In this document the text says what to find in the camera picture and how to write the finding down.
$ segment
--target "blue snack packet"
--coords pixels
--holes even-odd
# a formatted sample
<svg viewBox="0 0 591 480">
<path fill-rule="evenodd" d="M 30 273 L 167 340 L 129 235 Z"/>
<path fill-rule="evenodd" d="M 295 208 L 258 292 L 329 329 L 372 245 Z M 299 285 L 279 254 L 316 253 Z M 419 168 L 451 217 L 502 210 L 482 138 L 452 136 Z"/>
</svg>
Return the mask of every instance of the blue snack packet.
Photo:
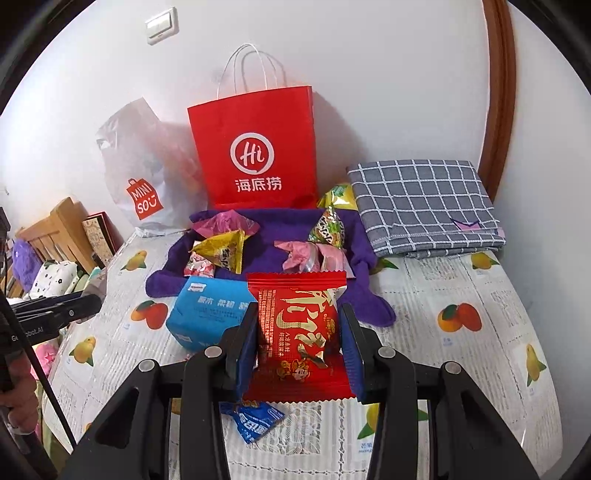
<svg viewBox="0 0 591 480">
<path fill-rule="evenodd" d="M 238 403 L 221 401 L 220 412 L 234 418 L 238 432 L 247 443 L 255 442 L 261 438 L 285 417 L 285 414 L 275 407 L 266 402 L 257 401 Z"/>
</svg>

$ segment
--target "red snack package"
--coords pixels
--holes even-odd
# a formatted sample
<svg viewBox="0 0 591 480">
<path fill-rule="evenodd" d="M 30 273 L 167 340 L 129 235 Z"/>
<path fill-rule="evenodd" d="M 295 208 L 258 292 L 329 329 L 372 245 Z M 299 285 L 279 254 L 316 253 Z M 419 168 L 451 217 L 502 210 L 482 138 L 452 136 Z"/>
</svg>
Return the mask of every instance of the red snack package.
<svg viewBox="0 0 591 480">
<path fill-rule="evenodd" d="M 247 276 L 259 303 L 258 368 L 244 398 L 275 402 L 349 398 L 336 300 L 344 271 Z"/>
</svg>

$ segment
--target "white paper bag handle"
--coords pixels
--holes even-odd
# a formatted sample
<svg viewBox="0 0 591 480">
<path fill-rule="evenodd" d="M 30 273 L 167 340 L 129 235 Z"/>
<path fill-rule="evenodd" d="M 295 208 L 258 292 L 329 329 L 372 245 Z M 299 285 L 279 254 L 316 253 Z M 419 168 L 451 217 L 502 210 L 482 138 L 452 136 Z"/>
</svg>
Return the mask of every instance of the white paper bag handle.
<svg viewBox="0 0 591 480">
<path fill-rule="evenodd" d="M 238 55 L 240 54 L 240 52 L 247 47 L 252 47 L 254 49 L 254 51 L 256 52 L 256 54 L 258 55 L 259 60 L 261 62 L 262 74 L 265 77 L 265 90 L 269 89 L 269 84 L 267 81 L 267 71 L 265 70 L 265 63 L 263 62 L 263 59 L 261 57 L 261 53 L 258 51 L 258 49 L 252 43 L 243 43 L 236 50 L 234 50 L 234 53 L 232 53 L 232 55 L 230 55 L 230 58 L 228 58 L 228 61 L 226 62 L 226 65 L 223 68 L 222 75 L 220 76 L 220 80 L 217 83 L 217 94 L 216 94 L 217 100 L 219 100 L 219 98 L 220 98 L 220 87 L 222 85 L 223 76 L 226 73 L 226 70 L 228 69 L 228 65 L 230 65 L 230 61 L 232 59 L 234 59 L 234 63 L 232 65 L 233 80 L 234 80 L 234 95 L 236 95 L 238 93 L 238 90 L 236 88 L 236 61 L 238 59 Z M 278 85 L 277 72 L 275 71 L 275 65 L 273 65 L 272 62 L 271 62 L 271 66 L 273 67 L 273 75 L 275 76 L 275 83 Z"/>
</svg>

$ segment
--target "candy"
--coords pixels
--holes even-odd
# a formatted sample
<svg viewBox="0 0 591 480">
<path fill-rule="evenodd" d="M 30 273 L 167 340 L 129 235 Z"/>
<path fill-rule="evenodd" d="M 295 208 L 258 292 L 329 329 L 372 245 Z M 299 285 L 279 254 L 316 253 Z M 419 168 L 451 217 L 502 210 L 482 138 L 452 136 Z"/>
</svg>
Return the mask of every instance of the candy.
<svg viewBox="0 0 591 480">
<path fill-rule="evenodd" d="M 308 236 L 309 242 L 328 244 L 336 248 L 345 245 L 345 226 L 334 207 L 327 207 Z"/>
<path fill-rule="evenodd" d="M 193 230 L 205 238 L 235 230 L 244 230 L 244 237 L 248 238 L 257 233 L 260 227 L 258 223 L 240 215 L 235 210 L 220 212 L 207 220 L 200 220 L 192 226 Z"/>
<path fill-rule="evenodd" d="M 275 240 L 275 246 L 290 255 L 283 262 L 284 273 L 302 273 L 320 271 L 318 247 L 310 242 L 281 242 Z"/>
<path fill-rule="evenodd" d="M 355 278 L 355 274 L 349 265 L 345 252 L 340 248 L 332 245 L 318 244 L 318 250 L 322 254 L 321 272 L 332 272 L 344 270 L 347 273 L 347 278 Z"/>
<path fill-rule="evenodd" d="M 336 300 L 345 272 L 248 275 L 259 303 L 258 369 L 245 398 L 320 401 L 352 396 L 340 354 Z"/>
<path fill-rule="evenodd" d="M 246 443 L 256 442 L 285 417 L 283 412 L 266 402 L 230 403 L 221 401 L 219 405 L 220 413 L 234 418 L 238 433 Z"/>
<path fill-rule="evenodd" d="M 192 251 L 218 267 L 240 274 L 243 247 L 244 230 L 236 230 L 211 236 L 193 247 Z"/>
<path fill-rule="evenodd" d="M 196 241 L 193 244 L 193 248 L 198 246 L 198 244 L 200 243 L 201 242 Z M 215 265 L 212 264 L 209 260 L 191 251 L 191 256 L 189 257 L 187 265 L 185 265 L 183 275 L 185 277 L 190 277 L 191 275 L 197 275 L 198 277 L 213 277 L 215 269 Z"/>
<path fill-rule="evenodd" d="M 340 183 L 332 187 L 318 201 L 318 208 L 335 207 L 346 210 L 357 210 L 355 195 L 350 183 Z"/>
</svg>

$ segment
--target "wooden bed headboard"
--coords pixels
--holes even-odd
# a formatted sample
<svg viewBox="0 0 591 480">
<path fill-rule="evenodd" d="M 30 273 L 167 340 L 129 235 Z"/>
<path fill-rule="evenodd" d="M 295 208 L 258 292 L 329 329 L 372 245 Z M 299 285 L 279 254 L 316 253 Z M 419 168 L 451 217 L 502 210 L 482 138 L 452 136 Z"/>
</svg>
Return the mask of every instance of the wooden bed headboard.
<svg viewBox="0 0 591 480">
<path fill-rule="evenodd" d="M 96 267 L 92 260 L 92 247 L 86 237 L 82 220 L 84 214 L 79 204 L 71 198 L 62 200 L 48 217 L 39 220 L 28 228 L 21 228 L 16 237 L 29 242 L 41 260 L 70 260 L 78 262 L 87 273 Z M 8 269 L 8 284 L 12 278 L 12 266 Z M 0 280 L 4 291 L 4 279 Z M 7 297 L 19 297 L 22 287 L 16 281 L 7 290 Z"/>
</svg>

